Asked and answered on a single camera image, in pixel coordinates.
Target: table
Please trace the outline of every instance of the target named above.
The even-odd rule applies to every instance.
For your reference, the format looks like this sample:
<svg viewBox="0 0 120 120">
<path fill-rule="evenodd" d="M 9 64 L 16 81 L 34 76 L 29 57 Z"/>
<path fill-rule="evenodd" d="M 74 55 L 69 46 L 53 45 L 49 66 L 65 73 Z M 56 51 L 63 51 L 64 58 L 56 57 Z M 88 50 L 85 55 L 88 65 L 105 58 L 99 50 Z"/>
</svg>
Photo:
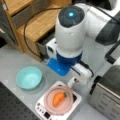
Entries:
<svg viewBox="0 0 120 120">
<path fill-rule="evenodd" d="M 111 45 L 105 47 L 90 38 L 86 38 L 84 41 L 82 60 L 85 63 L 88 63 L 90 68 L 94 71 L 94 78 L 97 75 L 102 76 L 110 68 L 111 65 L 104 59 L 104 55 L 110 48 Z M 17 73 L 27 66 L 38 67 L 43 74 L 41 84 L 36 89 L 31 91 L 23 90 L 16 84 Z M 20 53 L 8 45 L 5 45 L 0 49 L 0 81 L 37 116 L 38 114 L 36 113 L 34 107 L 44 92 L 47 91 L 57 80 L 67 84 L 71 78 L 71 73 L 61 77 L 48 68 L 44 61 L 39 63 L 27 54 Z M 94 78 L 92 78 L 86 86 L 82 86 L 78 83 L 73 88 L 82 96 L 83 100 L 68 120 L 108 120 L 108 118 L 103 116 L 89 104 L 89 91 Z"/>
</svg>

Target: plate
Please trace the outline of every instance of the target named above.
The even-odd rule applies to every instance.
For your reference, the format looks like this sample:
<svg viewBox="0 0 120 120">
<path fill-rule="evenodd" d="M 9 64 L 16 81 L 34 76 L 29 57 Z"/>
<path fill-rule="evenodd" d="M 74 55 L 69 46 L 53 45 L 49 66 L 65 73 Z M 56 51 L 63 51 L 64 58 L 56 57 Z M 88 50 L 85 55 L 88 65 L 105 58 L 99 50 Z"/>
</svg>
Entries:
<svg viewBox="0 0 120 120">
<path fill-rule="evenodd" d="M 31 90 L 40 84 L 41 79 L 42 73 L 40 69 L 29 66 L 18 72 L 16 82 L 20 88 Z"/>
<path fill-rule="evenodd" d="M 58 106 L 54 107 L 52 105 L 53 98 L 58 92 L 65 92 L 67 96 Z M 67 86 L 57 86 L 50 89 L 44 97 L 44 105 L 49 113 L 54 115 L 64 115 L 72 108 L 73 105 L 73 94 L 71 89 Z"/>
</svg>

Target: orange object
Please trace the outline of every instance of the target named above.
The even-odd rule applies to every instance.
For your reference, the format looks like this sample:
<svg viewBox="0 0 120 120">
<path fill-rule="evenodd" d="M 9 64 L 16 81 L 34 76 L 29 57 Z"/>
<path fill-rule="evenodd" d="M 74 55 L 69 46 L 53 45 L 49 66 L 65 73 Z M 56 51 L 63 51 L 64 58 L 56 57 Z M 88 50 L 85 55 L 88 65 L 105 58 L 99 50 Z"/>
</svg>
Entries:
<svg viewBox="0 0 120 120">
<path fill-rule="evenodd" d="M 53 98 L 53 106 L 56 107 L 57 105 L 59 105 L 59 103 L 63 101 L 66 96 L 67 94 L 63 92 L 56 93 Z"/>
</svg>

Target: teal bowl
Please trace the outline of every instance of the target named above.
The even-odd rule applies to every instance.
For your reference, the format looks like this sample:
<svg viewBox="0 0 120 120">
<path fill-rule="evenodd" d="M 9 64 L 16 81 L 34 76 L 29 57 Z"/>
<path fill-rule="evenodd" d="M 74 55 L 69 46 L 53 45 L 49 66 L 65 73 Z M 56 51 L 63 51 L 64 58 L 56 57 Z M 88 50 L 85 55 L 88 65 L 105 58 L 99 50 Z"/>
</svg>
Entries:
<svg viewBox="0 0 120 120">
<path fill-rule="evenodd" d="M 29 66 L 18 72 L 16 82 L 20 88 L 32 90 L 40 84 L 41 79 L 41 71 L 36 67 Z"/>
</svg>

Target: cable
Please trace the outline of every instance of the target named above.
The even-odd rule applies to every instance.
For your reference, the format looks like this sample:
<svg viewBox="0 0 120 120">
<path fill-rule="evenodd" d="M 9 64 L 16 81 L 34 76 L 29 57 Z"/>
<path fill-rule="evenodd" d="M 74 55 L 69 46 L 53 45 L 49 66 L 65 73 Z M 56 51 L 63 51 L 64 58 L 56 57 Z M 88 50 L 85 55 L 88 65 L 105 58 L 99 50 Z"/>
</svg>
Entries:
<svg viewBox="0 0 120 120">
<path fill-rule="evenodd" d="M 38 55 L 38 54 L 36 54 L 36 53 L 29 47 L 29 45 L 28 45 L 28 43 L 27 43 L 27 40 L 26 40 L 26 27 L 27 27 L 29 21 L 30 21 L 35 15 L 37 15 L 37 14 L 39 14 L 39 13 L 42 13 L 42 12 L 45 12 L 45 11 L 48 11 L 48 10 L 57 10 L 57 9 L 62 9 L 62 7 L 60 7 L 60 8 L 49 8 L 49 9 L 42 10 L 42 11 L 34 14 L 33 16 L 31 16 L 31 17 L 27 20 L 27 22 L 25 23 L 24 32 L 23 32 L 23 37 L 24 37 L 25 44 L 26 44 L 27 48 L 28 48 L 34 55 L 36 55 L 37 57 L 41 57 L 41 56 Z"/>
<path fill-rule="evenodd" d="M 76 1 L 76 2 L 72 3 L 71 5 L 75 5 L 76 3 L 84 3 L 84 2 Z M 110 17 L 111 19 L 113 19 L 114 21 L 116 21 L 117 24 L 120 25 L 120 21 L 118 21 L 116 18 L 112 17 L 111 15 L 109 15 L 108 13 L 106 13 L 105 11 L 103 11 L 102 9 L 100 9 L 100 8 L 98 8 L 98 7 L 90 4 L 90 3 L 84 3 L 84 4 L 90 5 L 90 6 L 94 7 L 94 8 L 96 8 L 96 9 L 98 9 L 99 11 L 101 11 L 102 13 L 104 13 L 105 15 L 107 15 L 108 17 Z"/>
</svg>

